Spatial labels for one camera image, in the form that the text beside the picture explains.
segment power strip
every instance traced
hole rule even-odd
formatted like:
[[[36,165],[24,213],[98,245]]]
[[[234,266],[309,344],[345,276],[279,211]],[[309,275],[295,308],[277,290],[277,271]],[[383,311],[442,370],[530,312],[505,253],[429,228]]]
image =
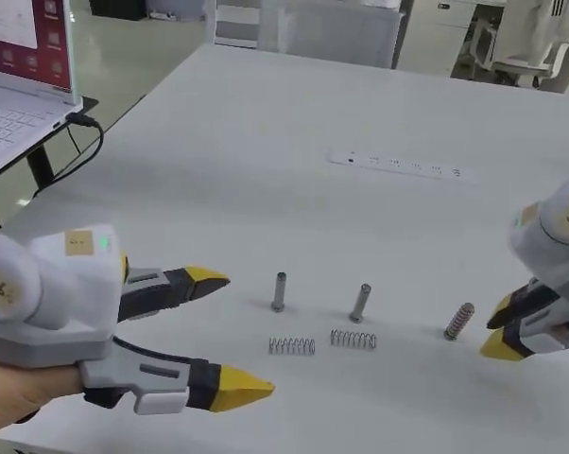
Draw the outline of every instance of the power strip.
[[[402,159],[363,156],[354,151],[331,151],[329,152],[328,160],[333,164],[366,168],[367,170],[381,170],[383,172],[402,173],[404,175],[451,182],[479,183],[477,175],[471,170],[442,164],[434,165]]]

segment white laptop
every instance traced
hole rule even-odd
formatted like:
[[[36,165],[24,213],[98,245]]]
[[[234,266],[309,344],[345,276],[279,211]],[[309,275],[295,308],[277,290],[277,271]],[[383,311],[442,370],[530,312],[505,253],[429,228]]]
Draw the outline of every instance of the white laptop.
[[[82,109],[68,0],[0,0],[0,169]]]

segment floor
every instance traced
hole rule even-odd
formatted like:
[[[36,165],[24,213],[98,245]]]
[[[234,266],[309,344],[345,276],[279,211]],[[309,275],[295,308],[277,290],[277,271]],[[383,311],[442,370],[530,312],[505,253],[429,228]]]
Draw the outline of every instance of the floor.
[[[92,114],[104,128],[152,90],[204,40],[202,23],[129,22],[94,17],[88,0],[71,0],[76,74],[82,94],[100,101]],[[73,129],[80,147],[95,140],[91,130]],[[47,146],[54,169],[77,156],[66,132]],[[36,187],[22,162],[0,177],[0,222],[26,205]]]

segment metal spring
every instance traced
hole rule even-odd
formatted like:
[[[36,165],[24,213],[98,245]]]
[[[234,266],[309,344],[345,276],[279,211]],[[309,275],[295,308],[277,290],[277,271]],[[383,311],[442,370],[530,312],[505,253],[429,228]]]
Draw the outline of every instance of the metal spring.
[[[271,355],[314,355],[316,343],[306,338],[269,338]]]
[[[474,313],[475,307],[473,304],[465,303],[461,306],[455,314],[455,317],[453,317],[453,320],[448,323],[448,326],[444,330],[444,338],[448,341],[454,341]]]
[[[339,347],[373,350],[377,348],[377,337],[369,333],[354,333],[352,331],[331,331],[331,345]]]

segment human hand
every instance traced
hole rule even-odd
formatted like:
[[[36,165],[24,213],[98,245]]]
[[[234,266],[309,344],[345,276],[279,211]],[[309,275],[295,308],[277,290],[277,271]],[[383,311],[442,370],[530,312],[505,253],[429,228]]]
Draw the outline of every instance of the human hand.
[[[18,369],[0,365],[0,429],[6,428],[51,400],[82,393],[75,366]]]

